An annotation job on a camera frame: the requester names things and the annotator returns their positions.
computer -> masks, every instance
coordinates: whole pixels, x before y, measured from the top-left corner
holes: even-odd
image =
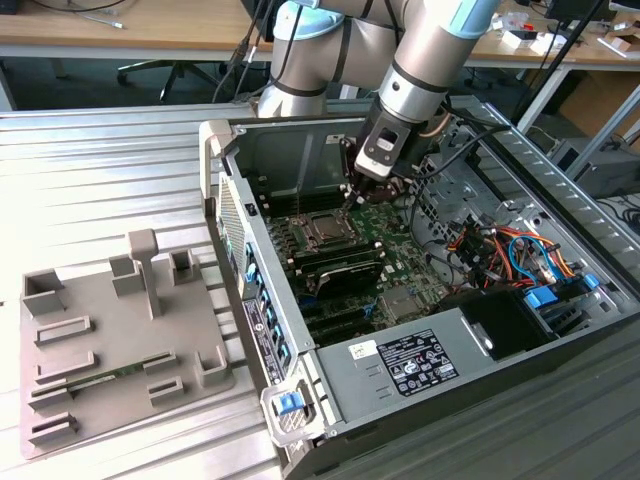
[[[546,18],[557,20],[559,23],[549,27],[552,32],[568,37],[572,33],[571,22],[582,20],[593,7],[593,0],[551,0],[545,13]],[[616,12],[609,9],[609,2],[605,2],[591,19],[592,21],[610,22]]]

metal work surface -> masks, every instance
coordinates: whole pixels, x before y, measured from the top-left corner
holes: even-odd
[[[0,282],[5,301],[0,307],[1,477],[280,478],[200,213],[198,125],[220,112],[250,115],[246,107],[191,106],[0,117],[0,210],[5,229],[18,237],[0,240],[4,253],[12,249],[10,262],[2,260]],[[34,270],[46,261],[78,264],[58,269],[63,281],[106,271],[109,256],[125,253],[122,234],[142,228],[156,230],[160,257],[177,248],[193,248],[197,254],[236,385],[55,454],[24,460],[18,429],[17,270]],[[4,269],[7,264],[12,271]]]
[[[1,476],[280,478],[200,213],[197,128],[221,111],[154,107],[0,117],[0,210],[9,232],[20,229],[19,238],[0,238],[3,253],[11,252],[3,259],[10,268],[0,276],[0,299],[6,301],[0,307],[5,325]],[[248,116],[243,107],[225,106],[224,112]],[[516,147],[534,159],[527,153],[534,147]],[[106,271],[106,258],[123,253],[121,235],[131,227],[156,229],[161,252],[195,249],[236,386],[46,461],[27,462],[19,452],[17,428],[16,265],[20,261],[20,268],[30,271],[53,262],[79,264],[59,269],[63,279]],[[637,478],[639,356],[640,325],[634,324],[557,372],[345,463],[324,478]]]

desk leg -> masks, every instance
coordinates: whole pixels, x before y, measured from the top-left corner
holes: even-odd
[[[529,127],[531,127],[533,122],[536,121],[536,118],[538,118],[542,109],[545,107],[547,102],[551,100],[551,97],[556,93],[556,90],[558,90],[560,84],[570,71],[571,69],[569,67],[561,65],[555,72],[553,72],[549,81],[546,83],[544,88],[540,90],[538,96],[533,99],[533,102],[522,116],[522,119],[518,122],[518,130],[522,133],[527,133]]]
[[[4,77],[4,72],[0,68],[0,112],[11,112],[15,109],[16,104],[13,102],[9,84]]]
[[[349,98],[358,98],[358,87],[352,87],[351,85],[343,85],[340,89],[340,100]]]

blue cable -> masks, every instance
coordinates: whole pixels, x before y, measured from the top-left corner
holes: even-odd
[[[518,237],[515,237],[513,240],[511,240],[511,243],[509,244],[509,260],[511,261],[513,268],[515,268],[518,272],[522,273],[523,275],[526,275],[531,280],[533,280],[534,286],[538,285],[538,280],[533,274],[520,268],[520,265],[518,265],[518,263],[516,262],[515,255],[513,253],[513,247],[516,243],[516,240],[518,240],[519,238],[524,238],[531,241],[531,243],[535,244],[540,249],[540,251],[542,252],[542,255],[544,255],[544,259],[547,262],[547,265],[549,266],[549,270],[551,270],[551,273],[553,273],[554,277],[560,280],[566,278],[562,274],[560,269],[553,264],[553,262],[551,261],[551,257],[549,257],[549,253],[547,252],[547,249],[544,248],[544,245],[542,244],[542,242],[540,242],[540,240],[529,237],[528,235],[520,235]]]

warning label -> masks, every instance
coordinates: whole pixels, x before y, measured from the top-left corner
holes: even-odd
[[[458,376],[432,330],[378,345],[378,353],[405,397]]]

